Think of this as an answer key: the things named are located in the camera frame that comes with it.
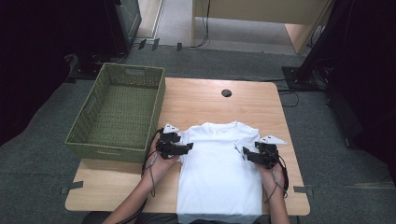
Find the floor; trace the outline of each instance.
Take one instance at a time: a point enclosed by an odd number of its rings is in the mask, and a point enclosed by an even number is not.
[[[206,18],[195,18],[195,38],[191,43],[192,1],[139,0],[139,5],[143,21],[136,42],[160,38],[160,45],[181,43],[183,47],[203,42]],[[283,23],[209,19],[207,24],[209,38],[203,49],[297,55]],[[309,51],[306,47],[300,55],[306,56]]]

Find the white t-shirt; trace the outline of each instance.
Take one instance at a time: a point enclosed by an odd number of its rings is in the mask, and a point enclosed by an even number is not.
[[[252,223],[262,214],[262,180],[242,147],[255,151],[258,129],[241,122],[204,123],[179,133],[193,143],[182,163],[177,191],[180,223],[196,219]]]

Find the human arm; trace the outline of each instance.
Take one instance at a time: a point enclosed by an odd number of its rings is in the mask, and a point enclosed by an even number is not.
[[[105,220],[104,224],[115,224],[135,214],[153,190],[153,185],[156,186],[158,182],[160,182],[160,180],[166,175],[172,164],[178,160],[178,156],[174,156],[169,160],[164,160],[159,152],[155,151],[156,142],[157,139],[153,141],[153,144],[150,148],[150,154],[151,152],[153,153],[149,156],[146,162],[147,170],[144,172],[142,179],[137,184],[136,188],[134,188],[134,190],[129,194],[129,196]]]
[[[262,185],[269,197],[270,217],[273,224],[289,224],[290,219],[286,209],[285,199],[283,197],[283,185],[285,178],[282,168],[279,164],[275,165],[272,170],[265,169],[260,164],[255,164],[262,177]]]

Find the gray carpet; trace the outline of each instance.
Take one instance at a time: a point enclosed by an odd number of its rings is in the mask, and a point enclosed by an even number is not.
[[[265,80],[283,78],[281,66],[304,57],[208,49],[133,49],[121,63],[165,68],[167,77]],[[64,145],[93,81],[63,84],[29,127],[0,147],[0,223],[80,223],[86,212],[64,208],[79,160]],[[285,89],[284,82],[277,82]],[[301,223],[394,223],[396,190],[386,165],[345,147],[323,92],[281,95],[303,180],[313,192]]]

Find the green wicker basket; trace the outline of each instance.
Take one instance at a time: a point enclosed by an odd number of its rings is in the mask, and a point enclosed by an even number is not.
[[[105,63],[65,143],[82,159],[141,163],[164,94],[163,68]]]

